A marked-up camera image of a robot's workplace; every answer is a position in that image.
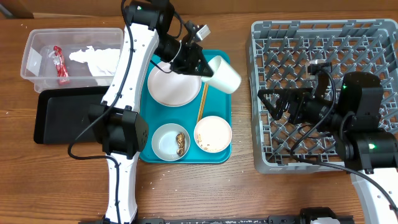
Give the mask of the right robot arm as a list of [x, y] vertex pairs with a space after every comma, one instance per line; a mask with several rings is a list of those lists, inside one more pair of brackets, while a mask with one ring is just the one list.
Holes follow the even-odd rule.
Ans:
[[[310, 125], [290, 149], [291, 158], [350, 173], [366, 223], [397, 223], [397, 139], [379, 127], [380, 79], [371, 73], [347, 73], [337, 93], [330, 72], [319, 70], [313, 75], [315, 88], [257, 93], [275, 120], [287, 111], [289, 123]], [[314, 131], [332, 134], [342, 166], [296, 155], [296, 148]]]

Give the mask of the small grey bowl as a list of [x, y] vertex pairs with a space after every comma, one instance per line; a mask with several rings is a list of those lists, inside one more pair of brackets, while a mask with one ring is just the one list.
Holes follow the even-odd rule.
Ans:
[[152, 150], [155, 155], [166, 162], [174, 162], [182, 159], [177, 154], [176, 136], [178, 133], [185, 135], [185, 156], [190, 148], [190, 135], [187, 130], [179, 124], [168, 123], [159, 127], [152, 136]]

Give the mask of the cream plastic cup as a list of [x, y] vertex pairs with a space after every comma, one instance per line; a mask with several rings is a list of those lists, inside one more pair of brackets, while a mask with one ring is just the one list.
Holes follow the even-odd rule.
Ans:
[[222, 56], [215, 56], [208, 65], [213, 71], [213, 76], [202, 77], [202, 82], [226, 94], [232, 94], [239, 88], [241, 76]]

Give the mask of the pink bowl with rice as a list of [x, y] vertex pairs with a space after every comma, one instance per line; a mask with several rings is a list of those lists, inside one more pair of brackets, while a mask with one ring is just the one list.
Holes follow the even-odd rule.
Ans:
[[196, 124], [193, 133], [197, 146], [209, 153], [224, 151], [232, 140], [230, 124], [219, 116], [202, 118]]

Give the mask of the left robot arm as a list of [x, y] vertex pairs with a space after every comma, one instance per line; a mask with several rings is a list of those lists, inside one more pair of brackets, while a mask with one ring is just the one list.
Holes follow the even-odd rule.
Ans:
[[174, 18], [179, 19], [170, 1], [121, 3], [125, 28], [118, 66], [101, 103], [89, 108], [90, 124], [102, 145], [109, 171], [108, 208], [100, 223], [136, 223], [136, 169], [139, 154], [146, 146], [149, 125], [140, 114], [142, 87], [153, 55], [169, 63], [170, 71], [182, 75], [212, 77], [214, 72], [199, 42], [210, 34], [206, 25], [180, 21], [187, 30], [179, 40], [168, 33]]

